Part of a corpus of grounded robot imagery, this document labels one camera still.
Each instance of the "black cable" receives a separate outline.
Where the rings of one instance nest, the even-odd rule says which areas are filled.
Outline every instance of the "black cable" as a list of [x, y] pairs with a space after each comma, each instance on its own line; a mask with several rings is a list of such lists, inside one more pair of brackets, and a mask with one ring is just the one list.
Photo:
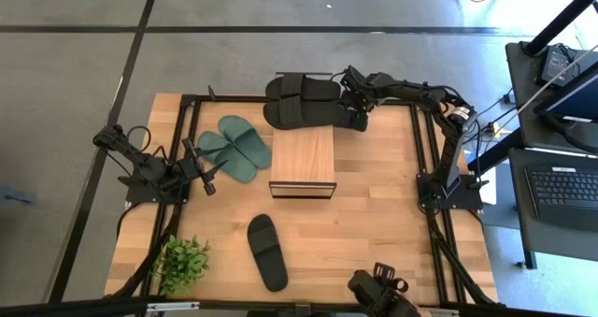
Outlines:
[[440, 102], [440, 104], [442, 104], [445, 107], [445, 109], [442, 110], [443, 114], [449, 111], [449, 105], [447, 104], [447, 102]]
[[336, 74], [332, 75], [332, 76], [330, 77], [330, 80], [333, 80], [333, 79], [334, 79], [334, 78], [336, 78], [337, 76], [339, 76], [339, 75], [343, 75], [343, 74], [345, 74], [345, 71], [344, 71], [344, 70], [343, 70], [342, 72], [340, 72], [340, 73], [336, 73]]
[[479, 224], [481, 224], [481, 225], [482, 225], [482, 230], [483, 230], [483, 229], [484, 229], [484, 223], [483, 223], [483, 222], [482, 222], [482, 220], [479, 218], [479, 215], [477, 215], [477, 213], [476, 213], [476, 212], [475, 212], [473, 209], [469, 209], [468, 211], [471, 213], [471, 215], [473, 215], [473, 216], [474, 216], [474, 218], [476, 218], [476, 220], [478, 220], [478, 221], [479, 221]]
[[445, 86], [445, 85], [439, 85], [439, 86], [431, 86], [429, 88], [430, 89], [442, 88], [442, 89], [451, 91], [451, 92], [455, 93], [457, 96], [459, 96], [459, 98], [461, 98], [463, 100], [463, 98], [461, 97], [461, 94], [459, 94], [459, 92], [457, 92], [457, 90], [455, 88], [453, 88], [453, 87]]
[[[542, 97], [536, 98], [535, 101], [539, 102], [539, 101], [542, 101], [543, 99], [550, 98], [550, 97], [552, 97], [552, 96], [551, 95], [542, 96]], [[511, 111], [515, 110], [516, 108], [519, 108], [521, 106], [523, 106], [523, 105], [517, 105], [517, 106], [515, 106], [513, 108], [510, 108], [509, 110], [505, 111], [505, 113], [503, 113], [502, 115], [498, 116], [496, 119], [494, 119], [494, 121], [489, 122], [488, 125], [484, 126], [483, 128], [480, 128], [475, 135], [467, 138], [463, 142], [463, 144], [469, 143], [470, 141], [474, 140], [476, 138], [476, 136], [478, 136], [482, 131], [488, 129], [491, 126], [491, 124], [502, 120], [504, 118], [504, 116], [506, 116], [509, 112], [511, 112]]]
[[156, 156], [156, 153], [158, 153], [158, 151], [162, 151], [162, 157], [163, 157], [164, 159], [168, 159], [168, 158], [166, 157], [166, 151], [164, 150], [164, 146], [162, 146], [162, 145], [161, 145], [161, 146], [159, 146], [159, 147], [158, 147], [158, 149], [156, 149], [156, 151], [154, 151], [154, 152], [153, 152], [151, 155], [155, 157], [155, 156]]
[[[420, 210], [420, 212], [423, 215], [428, 215], [426, 213], [426, 210], [421, 206], [423, 203], [425, 203], [426, 201], [430, 200], [430, 198], [434, 197], [433, 194], [429, 194], [428, 196], [426, 196], [425, 199], [421, 200], [420, 202], [418, 202], [418, 209]], [[438, 208], [436, 209], [436, 211], [433, 212], [434, 216], [436, 216], [438, 213], [440, 213], [440, 201], [438, 200], [438, 198], [436, 199], [436, 204], [438, 205]]]
[[474, 123], [474, 127], [472, 127], [472, 129], [477, 129], [477, 131], [472, 131], [471, 133], [468, 133], [467, 135], [470, 135], [470, 134], [473, 134], [473, 133], [475, 132], [475, 134], [473, 134], [473, 135], [472, 135], [472, 136], [470, 136], [469, 138], [466, 138], [466, 139], [465, 139], [465, 141], [463, 142], [463, 144], [467, 144], [467, 143], [469, 143], [470, 141], [472, 141], [472, 140], [476, 139], [476, 138], [477, 138], [477, 135], [479, 135], [479, 133], [481, 132], [481, 130], [483, 130], [483, 129], [480, 129], [480, 128], [478, 128], [478, 127], [477, 127], [477, 124], [475, 124], [475, 123]]
[[148, 146], [149, 146], [149, 145], [150, 145], [150, 143], [151, 143], [151, 131], [150, 131], [150, 130], [149, 130], [147, 127], [146, 127], [146, 126], [143, 126], [143, 125], [137, 125], [137, 126], [134, 126], [134, 127], [132, 127], [131, 129], [129, 129], [129, 131], [127, 132], [127, 140], [128, 140], [129, 142], [131, 142], [131, 139], [129, 138], [129, 136], [130, 136], [130, 135], [131, 135], [131, 133], [133, 133], [133, 132], [134, 132], [136, 129], [143, 129], [143, 130], [145, 130], [145, 131], [146, 131], [146, 133], [148, 133], [148, 142], [146, 143], [146, 146], [145, 146], [145, 147], [143, 147], [143, 149], [141, 149], [141, 151], [143, 152], [143, 151], [145, 151], [145, 150], [148, 148]]
[[486, 141], [486, 146], [484, 147], [484, 152], [483, 152], [482, 154], [486, 153], [486, 151], [488, 150], [488, 146], [489, 146], [489, 145], [490, 145], [490, 143], [491, 143], [491, 142], [493, 142], [493, 141], [496, 141], [496, 142], [498, 142], [498, 140], [492, 140], [492, 139], [491, 139], [491, 140], [488, 140], [488, 141]]
[[[507, 95], [507, 94], [511, 93], [512, 91], [513, 91], [513, 87], [511, 87], [511, 89], [509, 89], [509, 90], [508, 90], [508, 92], [506, 92], [506, 94], [505, 94], [505, 95]], [[482, 114], [484, 114], [485, 112], [487, 112], [488, 110], [490, 110], [490, 109], [494, 108], [494, 106], [496, 106], [497, 104], [499, 104], [499, 103], [500, 103], [500, 102], [503, 100], [503, 98], [505, 97], [505, 95], [503, 95], [503, 97], [499, 98], [499, 99], [498, 99], [498, 101], [494, 102], [494, 103], [493, 103], [491, 106], [489, 106], [489, 107], [487, 107], [486, 109], [484, 109], [484, 111], [482, 111], [482, 112], [478, 113], [478, 115], [477, 115], [477, 116], [479, 117], [479, 116], [481, 116]]]
[[121, 217], [119, 218], [119, 222], [116, 225], [116, 240], [119, 239], [119, 235], [121, 234], [121, 225], [122, 225], [122, 219], [124, 219], [124, 217], [127, 215], [127, 213], [129, 213], [131, 210], [133, 210], [134, 208], [136, 208], [137, 206], [139, 206], [139, 203], [133, 203], [131, 204], [131, 207], [129, 207], [128, 209], [126, 209], [122, 214]]
[[170, 235], [175, 235], [175, 228], [177, 227], [178, 221], [180, 220], [182, 206], [177, 205], [173, 208], [172, 215], [168, 225], [160, 235], [158, 242], [149, 248], [148, 254], [143, 259], [135, 273], [127, 280], [127, 282], [113, 294], [115, 297], [130, 297], [134, 292], [139, 283], [145, 278], [146, 274], [151, 271], [156, 258], [162, 251], [162, 246], [170, 238]]
[[467, 135], [471, 135], [471, 134], [475, 133], [476, 129], [477, 129], [477, 124], [474, 123], [474, 126], [472, 126], [471, 129], [467, 130], [467, 132], [465, 132], [465, 135], [467, 136]]
[[[564, 45], [563, 43], [558, 43], [555, 46], [559, 50], [561, 50], [562, 55], [567, 57], [567, 60], [569, 61], [569, 63], [572, 63], [576, 60], [577, 50], [574, 50], [574, 49], [570, 48], [569, 46]], [[581, 67], [579, 66], [579, 63], [576, 63], [576, 65], [574, 65], [574, 68], [577, 68], [577, 74], [575, 73], [575, 71], [572, 68], [571, 69], [571, 77], [572, 78], [576, 78], [577, 75], [579, 75], [579, 73], [581, 72]]]
[[114, 156], [113, 156], [112, 154], [110, 154], [110, 152], [108, 152], [108, 150], [104, 150], [104, 152], [105, 152], [105, 153], [106, 153], [106, 155], [107, 155], [108, 157], [110, 157], [110, 158], [111, 158], [111, 159], [112, 159], [112, 160], [113, 160], [113, 161], [114, 161], [116, 164], [118, 164], [118, 165], [119, 165], [119, 166], [120, 166], [120, 167], [121, 167], [121, 168], [124, 170], [124, 172], [126, 172], [126, 173], [129, 175], [129, 177], [133, 177], [133, 175], [131, 174], [131, 172], [129, 172], [129, 170], [128, 170], [126, 167], [124, 167], [124, 165], [123, 165], [123, 164], [121, 164], [121, 162], [119, 162], [119, 161], [118, 161], [116, 158], [114, 158]]

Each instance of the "potted plant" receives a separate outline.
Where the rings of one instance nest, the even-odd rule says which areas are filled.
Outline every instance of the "potted plant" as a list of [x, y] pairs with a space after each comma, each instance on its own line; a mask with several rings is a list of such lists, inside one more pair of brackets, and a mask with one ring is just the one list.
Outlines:
[[205, 271], [209, 270], [209, 249], [207, 241], [202, 247], [196, 236], [191, 240], [170, 236], [154, 265], [153, 275], [162, 279], [160, 295], [181, 291], [189, 293], [189, 285], [204, 277]]

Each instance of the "table leg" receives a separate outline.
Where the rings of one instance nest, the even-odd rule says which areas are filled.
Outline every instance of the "table leg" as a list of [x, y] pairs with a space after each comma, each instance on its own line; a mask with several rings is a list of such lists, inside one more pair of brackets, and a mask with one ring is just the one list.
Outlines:
[[538, 264], [535, 261], [535, 252], [528, 251], [523, 248], [523, 256], [525, 257], [524, 262], [517, 262], [517, 266], [525, 267], [526, 269], [538, 269]]
[[522, 149], [523, 140], [521, 138], [521, 131], [519, 129], [510, 133], [505, 139], [496, 143], [491, 149], [483, 153], [477, 159], [474, 159], [467, 165], [470, 171], [477, 172], [477, 160], [479, 160], [479, 169], [482, 174], [489, 169], [499, 165], [508, 156], [508, 151], [512, 148]]

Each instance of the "black metal frame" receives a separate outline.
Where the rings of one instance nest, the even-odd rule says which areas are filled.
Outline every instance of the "black metal frame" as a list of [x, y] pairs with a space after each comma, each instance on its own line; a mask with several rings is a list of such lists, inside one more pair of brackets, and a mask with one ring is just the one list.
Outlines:
[[523, 258], [525, 261], [518, 262], [517, 265], [527, 269], [538, 269], [538, 264], [535, 261], [535, 252], [525, 249], [523, 247]]
[[508, 157], [508, 151], [513, 148], [525, 149], [525, 145], [523, 145], [523, 138], [521, 136], [521, 128], [517, 128], [517, 130], [514, 130], [512, 133], [508, 134], [488, 151], [479, 155], [478, 158], [474, 159], [467, 165], [467, 168], [470, 171], [477, 171], [477, 161], [479, 161], [479, 170], [483, 175], [489, 169], [499, 165], [502, 161], [504, 161]]
[[540, 32], [529, 44], [525, 45], [523, 52], [530, 56], [536, 56], [542, 52], [554, 37], [562, 32], [590, 5], [594, 5], [594, 8], [597, 8], [596, 0], [573, 0], [542, 30], [542, 32]]
[[[178, 143], [180, 142], [180, 133], [182, 131], [182, 125], [184, 124], [185, 115], [190, 101], [195, 102], [193, 107], [193, 118], [192, 126], [190, 127], [190, 137], [194, 137], [195, 131], [197, 130], [197, 123], [199, 114], [201, 112], [200, 106], [202, 102], [252, 102], [252, 103], [265, 103], [268, 100], [265, 96], [244, 96], [244, 95], [183, 95], [181, 97], [180, 108], [178, 110], [177, 124], [175, 134], [173, 135], [173, 146], [169, 159], [176, 159], [178, 151]], [[415, 105], [400, 101], [400, 100], [388, 100], [384, 103], [386, 106], [401, 106], [410, 107], [411, 121], [413, 125], [413, 134], [415, 138], [416, 153], [418, 155], [418, 164], [420, 166], [420, 173], [426, 170], [425, 151], [422, 144], [422, 137], [420, 131], [420, 120], [418, 117], [418, 111]], [[430, 142], [430, 150], [432, 152], [433, 164], [436, 166], [439, 162], [438, 146], [435, 138], [434, 123], [432, 122], [432, 115], [429, 112], [422, 111], [426, 120], [427, 135]], [[306, 182], [306, 184], [320, 184], [314, 182]], [[302, 198], [321, 198], [321, 197], [302, 197]], [[163, 230], [164, 226], [164, 215], [166, 204], [159, 205], [158, 214], [156, 215], [156, 221], [153, 227], [151, 245], [155, 243], [155, 240]], [[443, 223], [445, 226], [446, 238], [451, 249], [457, 254], [456, 241], [454, 231], [452, 227], [452, 221], [450, 219], [450, 213], [448, 209], [442, 209]], [[441, 252], [439, 246], [432, 239], [432, 229], [429, 227], [428, 233], [430, 234], [430, 241], [432, 244], [433, 258], [434, 258], [434, 273], [436, 276], [436, 285], [438, 289], [439, 304], [449, 302], [449, 295], [447, 290], [447, 284], [445, 280], [445, 274], [443, 270]], [[457, 278], [457, 275], [453, 271], [453, 278], [455, 282], [455, 289], [457, 294], [457, 301], [459, 303], [465, 302], [465, 295], [463, 284]], [[148, 276], [142, 283], [141, 295], [148, 295], [150, 288], [151, 277]], [[311, 313], [315, 312], [362, 312], [360, 306], [356, 303], [355, 305], [350, 304], [319, 304], [319, 303], [274, 303], [274, 302], [233, 302], [233, 301], [200, 301], [202, 309], [224, 309], [224, 310], [278, 310], [278, 311], [290, 311], [299, 312], [303, 310], [305, 305], [309, 307]]]

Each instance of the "robotic arm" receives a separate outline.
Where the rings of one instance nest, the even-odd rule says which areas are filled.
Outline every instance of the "robotic arm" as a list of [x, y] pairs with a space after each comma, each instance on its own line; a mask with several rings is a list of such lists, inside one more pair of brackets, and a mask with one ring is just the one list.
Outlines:
[[190, 138], [182, 140], [185, 155], [174, 164], [165, 157], [156, 157], [155, 153], [144, 153], [129, 143], [122, 127], [118, 124], [107, 125], [95, 137], [93, 144], [105, 151], [117, 151], [133, 164], [133, 174], [119, 177], [119, 181], [129, 186], [134, 194], [145, 195], [148, 199], [157, 199], [164, 203], [180, 203], [181, 188], [192, 180], [201, 179], [207, 195], [216, 193], [211, 183], [216, 172], [226, 162], [213, 167], [209, 171], [199, 161], [199, 157], [218, 150], [202, 151], [193, 146]]
[[[396, 98], [412, 102], [418, 107], [430, 111], [432, 117], [445, 136], [444, 148], [439, 166], [425, 181], [425, 193], [432, 199], [430, 206], [434, 206], [436, 199], [447, 199], [461, 183], [457, 161], [463, 145], [465, 132], [469, 130], [477, 119], [477, 113], [472, 106], [448, 86], [430, 86], [427, 82], [417, 84], [406, 80], [393, 79], [385, 73], [370, 74], [364, 77], [357, 69], [349, 66], [345, 70], [341, 84], [345, 91], [341, 101], [348, 108], [361, 114], [367, 120], [367, 113], [379, 106], [388, 98]], [[445, 115], [449, 106], [454, 108]]]
[[409, 288], [403, 279], [394, 278], [394, 268], [376, 262], [374, 276], [357, 270], [349, 280], [348, 288], [369, 317], [419, 317], [418, 309], [396, 291], [405, 293]]

